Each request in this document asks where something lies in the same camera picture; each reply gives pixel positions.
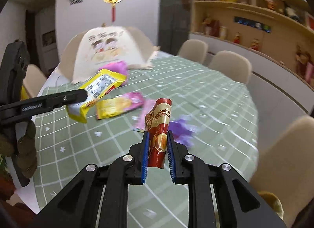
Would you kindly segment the left hand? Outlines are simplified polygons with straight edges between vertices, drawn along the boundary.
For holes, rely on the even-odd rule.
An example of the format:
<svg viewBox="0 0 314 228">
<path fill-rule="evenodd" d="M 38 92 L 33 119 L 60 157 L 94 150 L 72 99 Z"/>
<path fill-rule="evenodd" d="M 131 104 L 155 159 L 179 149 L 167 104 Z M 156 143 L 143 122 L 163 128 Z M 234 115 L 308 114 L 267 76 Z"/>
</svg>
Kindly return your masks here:
<svg viewBox="0 0 314 228">
<path fill-rule="evenodd" d="M 37 154 L 35 148 L 36 127 L 32 120 L 27 122 L 25 135 L 16 143 L 17 166 L 25 178 L 31 178 L 37 169 Z M 1 155 L 11 157 L 14 154 L 14 147 L 9 137 L 1 130 Z"/>
</svg>

